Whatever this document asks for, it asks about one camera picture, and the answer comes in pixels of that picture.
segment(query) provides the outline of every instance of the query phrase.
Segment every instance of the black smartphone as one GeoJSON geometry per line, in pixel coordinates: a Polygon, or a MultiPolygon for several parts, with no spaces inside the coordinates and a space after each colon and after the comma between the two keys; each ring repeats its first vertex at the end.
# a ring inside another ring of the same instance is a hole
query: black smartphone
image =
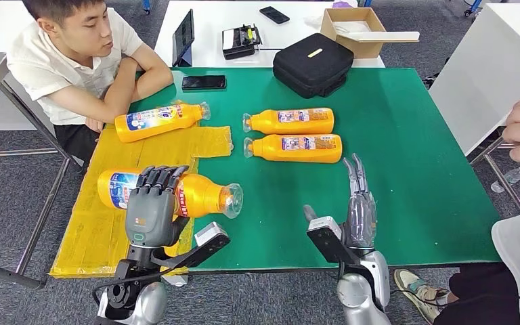
{"type": "Polygon", "coordinates": [[[262,8],[262,9],[260,9],[260,13],[263,14],[264,16],[270,18],[270,20],[272,20],[276,24],[281,24],[283,22],[287,22],[290,20],[290,18],[288,18],[288,16],[284,15],[283,13],[274,9],[273,7],[262,8]]]}
{"type": "Polygon", "coordinates": [[[224,88],[226,88],[226,76],[188,76],[182,79],[183,90],[224,88]]]}

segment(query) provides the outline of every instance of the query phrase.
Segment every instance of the bottle cap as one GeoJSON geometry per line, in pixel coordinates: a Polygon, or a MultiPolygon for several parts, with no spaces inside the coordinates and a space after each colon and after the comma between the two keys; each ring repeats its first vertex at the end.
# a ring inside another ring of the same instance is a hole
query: bottle cap
{"type": "Polygon", "coordinates": [[[220,191],[220,211],[230,219],[236,218],[242,210],[244,198],[240,184],[232,183],[220,191]]]}
{"type": "Polygon", "coordinates": [[[248,113],[242,115],[242,129],[244,129],[245,133],[252,131],[251,117],[252,116],[248,113]]]}
{"type": "Polygon", "coordinates": [[[254,148],[252,145],[252,139],[249,137],[244,138],[244,157],[250,158],[254,156],[254,148]]]}
{"type": "Polygon", "coordinates": [[[202,114],[203,120],[210,119],[210,106],[206,102],[200,103],[200,113],[202,114]]]}

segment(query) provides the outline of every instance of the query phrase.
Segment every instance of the floor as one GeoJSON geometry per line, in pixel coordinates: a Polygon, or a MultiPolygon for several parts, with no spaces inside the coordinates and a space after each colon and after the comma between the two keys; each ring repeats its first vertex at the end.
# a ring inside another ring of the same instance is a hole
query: floor
{"type": "MultiPolygon", "coordinates": [[[[152,1],[149,16],[144,15],[139,0],[107,2],[154,46],[167,0],[152,1]]],[[[462,17],[466,6],[458,0],[374,0],[373,8],[388,30],[420,31],[420,43],[386,45],[382,57],[386,66],[411,66],[422,77],[441,70],[471,24],[462,17]]],[[[35,132],[0,132],[0,150],[39,146],[46,143],[35,132]]],[[[506,152],[497,152],[495,157],[503,171],[517,166],[506,152]]],[[[0,266],[16,266],[60,162],[52,155],[0,158],[0,266]]],[[[475,171],[490,192],[490,184],[496,180],[491,169],[481,163],[475,171]]],[[[75,171],[64,178],[29,264],[30,276],[41,276],[52,264],[81,180],[75,171]]],[[[520,195],[520,182],[514,189],[520,195]]],[[[490,192],[490,198],[502,217],[517,214],[507,194],[490,192]]],[[[439,286],[445,286],[455,271],[417,270],[439,286]]],[[[97,308],[90,290],[100,282],[103,280],[49,278],[42,290],[0,282],[0,324],[91,324],[97,308]]],[[[343,324],[332,272],[194,276],[187,286],[171,288],[169,293],[161,324],[343,324]]],[[[387,314],[395,325],[425,324],[398,293],[392,295],[387,314]]]]}

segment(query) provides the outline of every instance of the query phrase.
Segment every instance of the man's hair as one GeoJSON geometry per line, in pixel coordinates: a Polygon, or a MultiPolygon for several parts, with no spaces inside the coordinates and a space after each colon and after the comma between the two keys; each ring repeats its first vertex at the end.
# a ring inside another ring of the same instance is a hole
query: man's hair
{"type": "Polygon", "coordinates": [[[71,17],[74,11],[85,5],[94,5],[103,0],[23,0],[30,15],[35,19],[51,18],[63,25],[65,18],[71,17]]]}

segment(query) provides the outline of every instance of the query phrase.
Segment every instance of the white sleeve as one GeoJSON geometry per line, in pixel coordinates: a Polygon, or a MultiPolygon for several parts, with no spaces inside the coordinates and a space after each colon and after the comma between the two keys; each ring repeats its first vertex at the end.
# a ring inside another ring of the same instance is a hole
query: white sleeve
{"type": "Polygon", "coordinates": [[[7,67],[32,100],[71,86],[64,77],[46,68],[21,63],[7,63],[7,67]]]}
{"type": "Polygon", "coordinates": [[[119,42],[121,52],[127,56],[132,56],[133,53],[144,42],[138,37],[134,28],[124,20],[114,9],[109,9],[110,27],[112,29],[112,37],[114,42],[119,42]]]}

